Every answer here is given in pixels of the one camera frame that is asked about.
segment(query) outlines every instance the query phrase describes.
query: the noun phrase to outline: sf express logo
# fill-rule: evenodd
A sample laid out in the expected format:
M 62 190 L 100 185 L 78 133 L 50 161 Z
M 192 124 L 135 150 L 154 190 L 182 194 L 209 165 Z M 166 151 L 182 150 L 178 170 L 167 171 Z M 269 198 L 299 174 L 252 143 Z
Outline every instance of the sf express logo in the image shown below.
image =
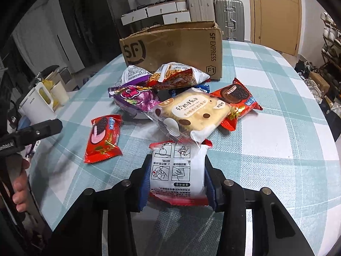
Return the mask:
M 123 46 L 129 65 L 137 65 L 146 59 L 146 47 L 142 40 Z

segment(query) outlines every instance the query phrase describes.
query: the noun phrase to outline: blue gripper pad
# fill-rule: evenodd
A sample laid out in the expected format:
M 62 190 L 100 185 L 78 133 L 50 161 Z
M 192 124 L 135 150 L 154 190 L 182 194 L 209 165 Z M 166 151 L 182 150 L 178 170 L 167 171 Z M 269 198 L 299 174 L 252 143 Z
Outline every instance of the blue gripper pad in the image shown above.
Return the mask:
M 217 209 L 217 200 L 215 189 L 213 187 L 212 180 L 209 176 L 209 173 L 205 167 L 205 187 L 206 187 L 206 196 L 208 199 L 208 204 L 212 207 L 213 211 Z
M 147 205 L 147 201 L 148 201 L 148 196 L 149 196 L 149 192 L 150 192 L 150 182 L 149 182 L 150 167 L 151 167 L 151 161 L 148 163 L 148 166 L 146 168 L 146 172 L 145 172 L 143 180 L 142 180 L 141 188 L 139 190 L 140 201 L 139 201 L 138 208 L 140 211 L 143 210 L 144 206 Z

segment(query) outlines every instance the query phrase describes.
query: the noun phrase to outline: sf express box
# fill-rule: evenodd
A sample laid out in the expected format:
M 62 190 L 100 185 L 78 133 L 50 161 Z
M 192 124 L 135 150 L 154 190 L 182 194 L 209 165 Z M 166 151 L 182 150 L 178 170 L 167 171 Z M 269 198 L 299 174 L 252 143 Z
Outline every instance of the sf express box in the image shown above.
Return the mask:
M 154 73 L 168 62 L 193 66 L 211 79 L 222 77 L 222 34 L 215 22 L 157 25 L 120 40 L 127 65 Z

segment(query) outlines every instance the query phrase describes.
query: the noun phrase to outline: cup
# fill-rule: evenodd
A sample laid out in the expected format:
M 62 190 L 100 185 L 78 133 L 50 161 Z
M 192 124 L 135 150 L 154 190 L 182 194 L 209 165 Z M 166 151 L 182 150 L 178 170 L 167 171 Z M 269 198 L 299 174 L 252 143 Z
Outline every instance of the cup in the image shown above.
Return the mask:
M 59 103 L 64 106 L 67 101 L 69 101 L 70 97 L 68 93 L 66 92 L 63 84 L 61 81 L 59 81 L 57 84 L 55 84 L 52 89 L 50 89 L 50 92 L 53 94 L 55 98 L 58 99 Z

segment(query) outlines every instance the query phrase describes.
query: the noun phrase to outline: kettle handle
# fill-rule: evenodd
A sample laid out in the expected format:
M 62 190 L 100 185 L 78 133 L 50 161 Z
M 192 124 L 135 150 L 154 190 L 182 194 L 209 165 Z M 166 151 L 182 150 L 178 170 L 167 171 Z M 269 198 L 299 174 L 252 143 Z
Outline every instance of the kettle handle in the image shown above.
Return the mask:
M 45 99 L 41 96 L 39 90 L 43 89 L 43 91 L 45 92 L 45 94 L 47 95 L 47 97 L 50 99 L 50 104 L 48 104 Z M 43 98 L 43 100 L 45 101 L 45 103 L 52 109 L 53 108 L 53 98 L 50 94 L 50 92 L 47 90 L 46 86 L 44 86 L 44 84 L 42 82 L 37 83 L 37 85 L 35 86 L 35 89 L 38 91 L 39 95 L 41 96 L 41 98 Z

